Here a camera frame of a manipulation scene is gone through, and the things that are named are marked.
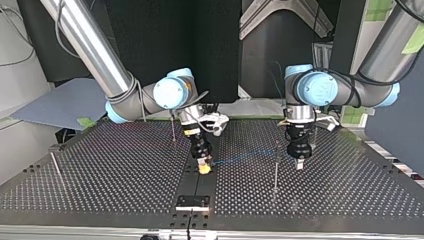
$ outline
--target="perforated metal breadboard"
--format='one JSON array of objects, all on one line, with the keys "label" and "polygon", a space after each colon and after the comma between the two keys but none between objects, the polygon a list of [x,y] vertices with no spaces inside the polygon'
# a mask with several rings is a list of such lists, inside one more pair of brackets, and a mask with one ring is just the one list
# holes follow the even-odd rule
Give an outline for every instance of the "perforated metal breadboard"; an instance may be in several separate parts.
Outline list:
[{"label": "perforated metal breadboard", "polygon": [[[277,121],[230,121],[211,139],[206,176],[176,133],[170,122],[100,124],[54,152],[57,165],[47,157],[0,186],[0,225],[424,234],[424,190],[345,129],[319,129],[296,171]],[[191,194],[210,196],[210,211],[176,212]]]},{"label": "perforated metal breadboard", "polygon": [[[349,223],[356,231],[360,228],[355,226],[370,219],[389,223],[387,230],[394,223],[402,229],[402,222],[407,228],[424,227],[423,190],[347,130],[319,129],[313,157],[306,160],[303,171],[295,170],[294,159],[284,152],[275,188],[276,140],[284,150],[287,145],[284,128],[276,123],[229,123],[219,143],[211,228],[301,231],[313,223],[317,229],[337,231],[328,219],[336,225]],[[362,228],[370,229],[372,225]]]},{"label": "perforated metal breadboard", "polygon": [[189,153],[182,130],[177,126],[176,131],[173,142],[170,122],[103,123],[54,153],[60,172],[54,161],[28,170],[26,178],[0,195],[0,209],[166,216]]}]

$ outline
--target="white wall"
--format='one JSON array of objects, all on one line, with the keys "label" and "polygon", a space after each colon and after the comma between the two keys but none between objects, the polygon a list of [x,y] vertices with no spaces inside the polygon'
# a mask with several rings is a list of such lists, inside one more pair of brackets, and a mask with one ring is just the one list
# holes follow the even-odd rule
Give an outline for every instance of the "white wall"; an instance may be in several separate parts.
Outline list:
[{"label": "white wall", "polygon": [[[18,9],[16,0],[0,0],[0,4]],[[12,14],[9,16],[17,27],[25,32],[20,19]],[[31,47],[17,36],[14,29],[0,16],[0,65],[19,61],[30,53]],[[0,67],[0,118],[49,90],[36,54],[21,64]]]},{"label": "white wall", "polygon": [[[0,4],[18,10],[16,0],[0,0]],[[24,30],[19,18],[9,16]],[[24,59],[30,52],[31,48],[0,16],[0,65]],[[55,127],[5,118],[48,91],[49,84],[35,54],[24,63],[0,66],[0,184],[38,161],[56,143]]]}]

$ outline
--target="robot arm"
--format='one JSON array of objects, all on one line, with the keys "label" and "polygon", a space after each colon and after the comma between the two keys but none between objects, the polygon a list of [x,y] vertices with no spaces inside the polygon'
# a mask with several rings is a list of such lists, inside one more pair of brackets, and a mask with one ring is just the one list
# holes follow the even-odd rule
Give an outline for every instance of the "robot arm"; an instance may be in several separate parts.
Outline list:
[{"label": "robot arm", "polygon": [[206,113],[197,104],[202,96],[197,93],[190,69],[170,72],[157,83],[141,87],[124,68],[83,0],[41,2],[60,22],[63,33],[105,92],[109,118],[125,123],[165,109],[177,111],[184,133],[192,142],[191,152],[199,162],[199,172],[208,173],[212,148],[205,134],[219,136],[228,117]]},{"label": "robot arm", "polygon": [[[424,1],[405,3],[418,13],[424,12]],[[313,69],[312,65],[286,68],[287,152],[297,159],[297,166],[312,156],[308,137],[317,121],[314,106],[386,107],[396,101],[400,85],[395,79],[403,79],[408,73],[405,69],[411,69],[417,57],[417,53],[405,54],[403,49],[419,24],[396,6],[353,81],[336,71]]]}]

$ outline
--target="light blue panel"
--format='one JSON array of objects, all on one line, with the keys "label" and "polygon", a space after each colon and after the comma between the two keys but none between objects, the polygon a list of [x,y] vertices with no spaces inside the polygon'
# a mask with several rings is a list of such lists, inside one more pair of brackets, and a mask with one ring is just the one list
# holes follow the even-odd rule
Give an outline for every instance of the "light blue panel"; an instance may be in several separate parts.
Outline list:
[{"label": "light blue panel", "polygon": [[77,119],[99,120],[105,113],[105,95],[94,79],[76,78],[37,98],[11,115],[27,122],[84,130]]}]

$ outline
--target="blue joint cap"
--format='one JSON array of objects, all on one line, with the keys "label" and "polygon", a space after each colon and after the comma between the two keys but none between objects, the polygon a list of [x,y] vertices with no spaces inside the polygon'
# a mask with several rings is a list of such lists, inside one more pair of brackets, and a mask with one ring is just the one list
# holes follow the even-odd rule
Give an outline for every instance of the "blue joint cap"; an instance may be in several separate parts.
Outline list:
[{"label": "blue joint cap", "polygon": [[159,106],[165,109],[181,107],[187,101],[188,95],[189,91],[186,83],[179,77],[167,76],[162,78],[153,88],[153,98]]},{"label": "blue joint cap", "polygon": [[310,69],[312,69],[311,64],[302,64],[302,65],[294,65],[294,66],[288,66],[286,67],[286,75],[284,78],[287,78],[293,74],[306,72]]},{"label": "blue joint cap", "polygon": [[308,105],[325,106],[337,96],[339,87],[336,79],[323,72],[312,72],[299,80],[297,95]]},{"label": "blue joint cap", "polygon": [[181,68],[181,69],[168,73],[166,76],[167,77],[184,77],[184,76],[193,77],[193,73],[191,72],[190,68]]},{"label": "blue joint cap", "polygon": [[127,119],[122,118],[121,116],[119,116],[115,110],[113,110],[112,105],[110,104],[109,101],[106,102],[105,105],[106,108],[106,112],[107,112],[107,116],[109,117],[109,119],[114,122],[114,123],[126,123],[128,122]]},{"label": "blue joint cap", "polygon": [[392,90],[390,91],[389,96],[387,96],[383,102],[381,102],[375,107],[388,107],[392,105],[393,103],[396,102],[399,93],[400,93],[400,84],[399,83],[393,84]]}]

